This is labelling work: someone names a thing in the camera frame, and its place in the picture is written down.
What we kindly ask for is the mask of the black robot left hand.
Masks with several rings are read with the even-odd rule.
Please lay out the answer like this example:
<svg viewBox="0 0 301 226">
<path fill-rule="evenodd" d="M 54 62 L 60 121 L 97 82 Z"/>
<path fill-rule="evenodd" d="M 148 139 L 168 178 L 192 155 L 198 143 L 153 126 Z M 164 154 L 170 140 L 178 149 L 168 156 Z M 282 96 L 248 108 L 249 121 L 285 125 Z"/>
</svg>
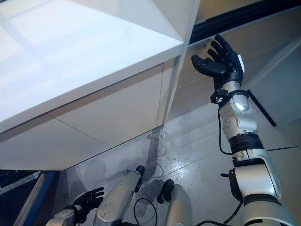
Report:
<svg viewBox="0 0 301 226">
<path fill-rule="evenodd" d="M 73 206 L 80 206 L 82 210 L 90 212 L 98 208 L 103 201 L 104 187 L 99 187 L 79 195 L 73 202 Z"/>
</svg>

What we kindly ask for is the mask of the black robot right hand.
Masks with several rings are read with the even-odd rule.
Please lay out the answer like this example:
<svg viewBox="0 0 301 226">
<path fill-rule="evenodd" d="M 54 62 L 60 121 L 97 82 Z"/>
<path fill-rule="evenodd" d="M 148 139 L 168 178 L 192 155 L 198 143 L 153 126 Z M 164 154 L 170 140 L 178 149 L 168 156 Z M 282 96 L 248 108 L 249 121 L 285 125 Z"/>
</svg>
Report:
<svg viewBox="0 0 301 226">
<path fill-rule="evenodd" d="M 220 87 L 229 81 L 242 83 L 245 73 L 244 63 L 230 44 L 219 34 L 210 43 L 207 51 L 210 57 L 205 59 L 194 54 L 191 56 L 193 67 L 201 74 L 214 79 L 214 85 Z"/>
</svg>

